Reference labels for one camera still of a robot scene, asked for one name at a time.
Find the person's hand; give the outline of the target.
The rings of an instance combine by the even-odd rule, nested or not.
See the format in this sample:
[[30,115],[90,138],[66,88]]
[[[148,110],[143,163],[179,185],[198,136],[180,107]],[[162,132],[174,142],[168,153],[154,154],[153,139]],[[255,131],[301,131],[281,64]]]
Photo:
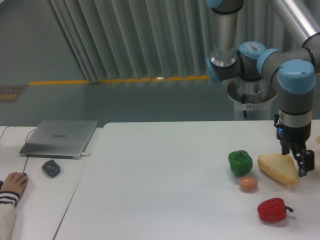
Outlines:
[[26,187],[22,188],[22,181],[23,181],[23,172],[12,172],[10,173],[7,178],[4,180],[0,191],[1,192],[12,192],[16,193],[20,197],[24,193]]

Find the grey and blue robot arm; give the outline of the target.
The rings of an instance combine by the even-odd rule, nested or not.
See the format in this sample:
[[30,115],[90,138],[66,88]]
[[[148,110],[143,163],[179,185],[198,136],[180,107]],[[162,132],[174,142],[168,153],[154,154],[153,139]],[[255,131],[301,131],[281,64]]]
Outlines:
[[266,102],[278,96],[278,113],[274,116],[276,137],[283,155],[291,153],[297,162],[298,175],[315,168],[315,154],[307,149],[311,134],[315,75],[320,71],[320,26],[300,0],[272,0],[289,33],[300,45],[297,50],[282,52],[249,41],[235,49],[238,12],[242,0],[209,0],[207,6],[215,16],[217,34],[214,48],[206,59],[208,74],[214,82],[238,78],[240,87],[229,95],[243,105],[252,104],[257,89]]

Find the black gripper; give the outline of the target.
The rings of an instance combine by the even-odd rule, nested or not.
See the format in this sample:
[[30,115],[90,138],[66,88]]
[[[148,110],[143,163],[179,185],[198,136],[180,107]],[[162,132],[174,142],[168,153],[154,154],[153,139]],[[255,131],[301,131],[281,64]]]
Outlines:
[[276,127],[276,138],[281,142],[281,154],[290,153],[289,145],[292,145],[292,154],[298,165],[298,176],[304,177],[315,169],[315,153],[306,149],[306,141],[311,135],[311,122],[305,126],[291,127],[285,125],[280,114],[273,117]]

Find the forearm in striped cuff sleeve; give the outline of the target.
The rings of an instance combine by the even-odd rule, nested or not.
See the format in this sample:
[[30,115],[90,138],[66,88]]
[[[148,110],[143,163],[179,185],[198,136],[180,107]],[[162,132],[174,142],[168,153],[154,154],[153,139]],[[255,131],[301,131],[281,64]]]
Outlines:
[[16,204],[20,195],[13,191],[0,192],[0,239],[10,240],[16,219]]

